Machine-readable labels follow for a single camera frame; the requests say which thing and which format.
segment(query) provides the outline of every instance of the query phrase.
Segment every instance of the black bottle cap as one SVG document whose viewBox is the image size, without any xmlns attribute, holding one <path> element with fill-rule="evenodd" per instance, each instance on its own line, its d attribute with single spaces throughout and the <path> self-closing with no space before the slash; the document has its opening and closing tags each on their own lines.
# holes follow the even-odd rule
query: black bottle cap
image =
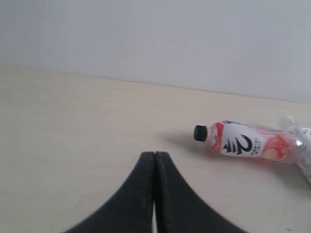
<svg viewBox="0 0 311 233">
<path fill-rule="evenodd" d="M 197 125 L 193 132 L 194 140 L 204 142 L 207 138 L 207 127 L 203 125 Z"/>
</svg>

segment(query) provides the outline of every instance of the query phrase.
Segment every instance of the table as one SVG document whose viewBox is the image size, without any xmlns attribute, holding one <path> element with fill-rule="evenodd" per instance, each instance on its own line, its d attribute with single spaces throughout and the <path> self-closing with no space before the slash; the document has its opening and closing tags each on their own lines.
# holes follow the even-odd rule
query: table
<svg viewBox="0 0 311 233">
<path fill-rule="evenodd" d="M 311 105 L 1 66 L 0 109 L 1 232 L 70 228 L 151 150 L 168 151 L 197 194 L 250 233 L 311 228 L 298 168 L 207 155 L 192 137 L 219 120 L 275 127 L 293 115 L 311 127 Z"/>
</svg>

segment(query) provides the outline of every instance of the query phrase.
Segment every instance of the black object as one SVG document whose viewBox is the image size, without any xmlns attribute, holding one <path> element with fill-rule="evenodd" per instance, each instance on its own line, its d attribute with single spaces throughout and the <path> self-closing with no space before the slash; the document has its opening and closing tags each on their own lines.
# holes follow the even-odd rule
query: black object
<svg viewBox="0 0 311 233">
<path fill-rule="evenodd" d="M 202 201 L 166 152 L 144 152 L 112 198 L 66 233 L 245 233 Z"/>
<path fill-rule="evenodd" d="M 193 132 L 194 140 L 204 142 L 207 138 L 207 127 L 203 125 L 197 125 Z"/>
</svg>

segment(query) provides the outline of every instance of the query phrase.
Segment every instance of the white wall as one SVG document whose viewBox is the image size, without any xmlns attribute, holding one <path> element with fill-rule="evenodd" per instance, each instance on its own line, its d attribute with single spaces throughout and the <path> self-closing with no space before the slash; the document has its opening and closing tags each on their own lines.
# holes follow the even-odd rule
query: white wall
<svg viewBox="0 0 311 233">
<path fill-rule="evenodd" d="M 0 0 L 0 63 L 311 102 L 310 12 L 310 0 Z"/>
</svg>

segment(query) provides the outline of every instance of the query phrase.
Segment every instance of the lying bottle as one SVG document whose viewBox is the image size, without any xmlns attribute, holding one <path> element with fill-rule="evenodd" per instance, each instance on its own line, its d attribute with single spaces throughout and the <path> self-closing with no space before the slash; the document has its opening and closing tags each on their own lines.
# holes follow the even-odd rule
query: lying bottle
<svg viewBox="0 0 311 233">
<path fill-rule="evenodd" d="M 294 163 L 297 150 L 302 145 L 299 138 L 290 132 L 267 132 L 235 121 L 221 121 L 210 127 L 197 125 L 194 139 L 207 142 L 224 155 L 259 157 L 282 163 Z"/>
<path fill-rule="evenodd" d="M 302 141 L 302 150 L 297 155 L 295 163 L 311 183 L 311 129 L 300 127 L 292 116 L 281 118 L 278 124 L 281 129 L 297 135 Z"/>
</svg>

